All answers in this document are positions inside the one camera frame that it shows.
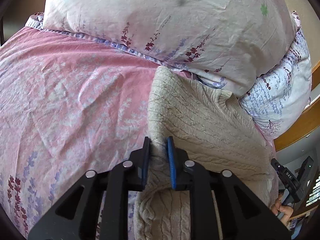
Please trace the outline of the person right hand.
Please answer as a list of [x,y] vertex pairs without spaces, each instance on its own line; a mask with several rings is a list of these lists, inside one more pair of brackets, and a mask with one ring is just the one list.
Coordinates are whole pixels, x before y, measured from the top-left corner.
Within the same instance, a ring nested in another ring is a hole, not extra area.
[[274,204],[271,206],[271,211],[274,215],[277,215],[278,212],[283,213],[283,216],[281,217],[280,221],[286,225],[290,219],[290,217],[293,214],[293,208],[290,206],[284,206],[281,203],[282,194],[279,194],[278,198],[274,202]]

